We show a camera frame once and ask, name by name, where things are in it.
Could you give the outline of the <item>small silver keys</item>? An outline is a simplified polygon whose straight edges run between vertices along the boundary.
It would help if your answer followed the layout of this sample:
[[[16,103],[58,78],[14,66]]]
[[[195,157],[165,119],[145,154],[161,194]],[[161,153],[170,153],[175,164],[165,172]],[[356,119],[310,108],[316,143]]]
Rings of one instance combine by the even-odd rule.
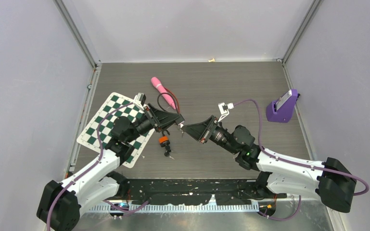
[[[181,132],[181,136],[183,137],[184,136],[184,131],[183,131],[183,126],[184,126],[184,124],[183,123],[180,123],[180,124],[178,124],[178,130]]]

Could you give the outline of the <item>black headed keys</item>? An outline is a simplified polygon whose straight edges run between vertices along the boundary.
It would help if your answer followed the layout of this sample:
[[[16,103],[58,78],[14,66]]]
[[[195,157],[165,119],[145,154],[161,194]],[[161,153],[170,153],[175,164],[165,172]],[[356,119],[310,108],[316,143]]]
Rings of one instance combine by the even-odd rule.
[[[172,152],[171,147],[169,145],[165,146],[164,156],[165,157],[170,157],[171,152]]]

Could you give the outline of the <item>red cable padlock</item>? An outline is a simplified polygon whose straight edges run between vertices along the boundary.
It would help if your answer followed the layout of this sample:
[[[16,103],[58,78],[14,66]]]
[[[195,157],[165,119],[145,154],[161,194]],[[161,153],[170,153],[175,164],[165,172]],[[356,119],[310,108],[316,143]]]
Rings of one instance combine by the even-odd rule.
[[[176,96],[169,89],[165,88],[165,90],[167,91],[168,95],[171,96],[172,101],[174,102],[174,105],[176,107],[177,113],[180,114],[180,107],[179,107],[178,99],[176,98]]]

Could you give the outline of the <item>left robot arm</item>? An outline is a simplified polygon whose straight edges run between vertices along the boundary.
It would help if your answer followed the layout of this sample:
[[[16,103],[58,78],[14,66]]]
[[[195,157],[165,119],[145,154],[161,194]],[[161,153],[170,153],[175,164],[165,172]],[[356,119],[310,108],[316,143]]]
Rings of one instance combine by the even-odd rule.
[[[163,132],[171,125],[184,122],[176,112],[159,110],[151,104],[132,122],[122,116],[113,121],[111,139],[99,141],[100,154],[76,174],[56,182],[48,182],[40,199],[37,217],[45,222],[48,231],[71,231],[80,217],[100,201],[109,197],[123,199],[128,194],[124,178],[114,172],[134,151],[130,143],[150,130]]]

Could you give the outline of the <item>orange black padlock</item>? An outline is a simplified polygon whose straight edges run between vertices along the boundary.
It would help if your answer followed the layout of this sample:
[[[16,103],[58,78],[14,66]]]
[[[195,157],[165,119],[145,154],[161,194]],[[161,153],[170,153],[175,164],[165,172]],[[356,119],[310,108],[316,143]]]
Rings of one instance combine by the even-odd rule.
[[[162,136],[159,139],[159,144],[160,144],[161,147],[169,146],[170,145],[169,138],[167,136]]]

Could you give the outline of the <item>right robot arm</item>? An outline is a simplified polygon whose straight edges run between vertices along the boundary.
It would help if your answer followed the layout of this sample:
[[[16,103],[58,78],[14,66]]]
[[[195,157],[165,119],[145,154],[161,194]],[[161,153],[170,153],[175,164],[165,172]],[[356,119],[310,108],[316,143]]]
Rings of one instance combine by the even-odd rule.
[[[342,213],[351,210],[357,180],[337,159],[311,161],[274,152],[255,144],[250,131],[238,125],[230,133],[214,116],[181,130],[200,143],[212,141],[236,155],[244,169],[259,172],[255,191],[261,197],[271,194],[295,194],[320,200],[325,206]]]

